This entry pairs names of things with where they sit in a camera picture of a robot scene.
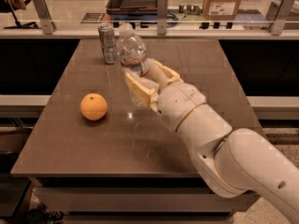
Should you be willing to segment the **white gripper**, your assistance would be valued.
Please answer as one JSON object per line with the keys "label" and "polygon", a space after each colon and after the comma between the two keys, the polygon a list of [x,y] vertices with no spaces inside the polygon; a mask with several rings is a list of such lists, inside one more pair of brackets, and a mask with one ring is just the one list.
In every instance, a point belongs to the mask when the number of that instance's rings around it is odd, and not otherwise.
{"label": "white gripper", "polygon": [[154,59],[149,60],[149,73],[154,81],[126,71],[127,87],[144,107],[157,112],[160,122],[170,132],[174,132],[196,107],[206,102],[206,97],[195,86],[186,83],[179,73]]}

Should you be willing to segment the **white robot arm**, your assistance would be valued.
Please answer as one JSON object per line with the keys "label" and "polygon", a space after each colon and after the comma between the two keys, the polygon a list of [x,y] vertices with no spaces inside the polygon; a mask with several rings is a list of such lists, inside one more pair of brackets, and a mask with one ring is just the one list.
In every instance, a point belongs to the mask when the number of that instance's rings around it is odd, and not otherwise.
{"label": "white robot arm", "polygon": [[257,192],[299,224],[299,169],[253,130],[234,130],[193,85],[151,59],[149,77],[124,70],[135,98],[185,143],[192,163],[213,192],[234,198]]}

